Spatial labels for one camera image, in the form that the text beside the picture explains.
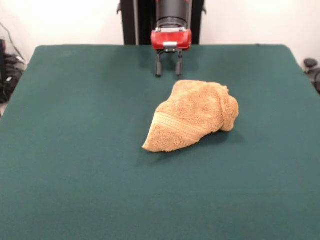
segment towel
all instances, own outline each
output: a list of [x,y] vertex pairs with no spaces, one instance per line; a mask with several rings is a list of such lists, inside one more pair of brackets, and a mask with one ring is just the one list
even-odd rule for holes
[[172,152],[217,131],[229,132],[239,115],[237,100],[216,82],[180,80],[155,110],[147,139],[150,152]]

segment orange towel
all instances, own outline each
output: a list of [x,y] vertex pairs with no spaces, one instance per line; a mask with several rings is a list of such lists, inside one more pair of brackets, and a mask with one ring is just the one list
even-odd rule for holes
[[169,99],[156,109],[143,148],[171,152],[196,144],[204,136],[234,128],[237,100],[215,82],[180,80]]

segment black metal frame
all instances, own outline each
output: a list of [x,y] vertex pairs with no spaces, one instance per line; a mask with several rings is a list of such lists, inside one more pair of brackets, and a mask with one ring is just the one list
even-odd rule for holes
[[204,10],[205,0],[192,1],[192,15],[191,15],[191,31],[192,31],[192,44],[200,44],[201,33],[201,20],[202,12]]
[[134,0],[121,0],[120,7],[122,13],[124,44],[136,45]]
[[5,46],[6,42],[0,39],[0,80],[1,82],[5,82],[7,79],[6,74],[6,63],[5,63]]
[[[134,0],[120,0],[125,45],[136,45]],[[200,43],[201,20],[205,0],[192,1],[192,44]],[[139,45],[151,45],[151,32],[156,27],[156,0],[137,0]]]

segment white wall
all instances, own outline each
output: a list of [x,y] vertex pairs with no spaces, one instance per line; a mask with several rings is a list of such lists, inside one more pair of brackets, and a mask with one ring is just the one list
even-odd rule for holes
[[201,44],[285,44],[320,61],[320,0],[206,0]]
[[[0,20],[29,60],[39,45],[123,45],[120,0],[0,0]],[[6,36],[0,27],[0,36]]]
[[[39,45],[123,44],[120,0],[0,0],[0,20],[29,60]],[[206,0],[201,44],[285,44],[320,60],[320,0]],[[5,33],[0,28],[0,36]]]

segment metal bracket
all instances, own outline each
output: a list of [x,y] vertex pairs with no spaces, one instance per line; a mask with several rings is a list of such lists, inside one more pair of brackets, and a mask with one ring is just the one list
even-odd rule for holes
[[204,12],[205,15],[207,15],[207,9],[205,5],[202,6],[202,11]]
[[121,12],[122,9],[121,9],[121,2],[118,4],[118,7],[116,9],[116,14],[118,15],[119,12]]

